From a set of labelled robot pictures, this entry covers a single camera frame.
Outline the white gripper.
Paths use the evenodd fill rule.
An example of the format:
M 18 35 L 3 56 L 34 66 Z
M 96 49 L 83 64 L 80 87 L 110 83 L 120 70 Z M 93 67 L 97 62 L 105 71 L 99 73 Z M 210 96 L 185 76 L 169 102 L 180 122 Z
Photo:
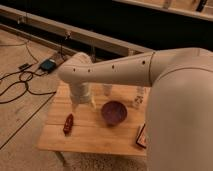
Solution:
M 91 89 L 89 83 L 81 84 L 71 84 L 69 85 L 70 98 L 72 100 L 72 111 L 76 111 L 79 104 L 88 103 L 93 108 L 96 109 L 96 103 L 94 99 L 91 99 Z

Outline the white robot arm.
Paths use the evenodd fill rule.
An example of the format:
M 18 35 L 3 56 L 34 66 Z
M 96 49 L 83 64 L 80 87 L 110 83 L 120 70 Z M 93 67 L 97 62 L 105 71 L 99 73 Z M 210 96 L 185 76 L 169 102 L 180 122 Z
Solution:
M 76 103 L 90 99 L 90 82 L 149 87 L 148 171 L 213 171 L 212 51 L 170 49 L 98 63 L 77 53 L 58 74 Z

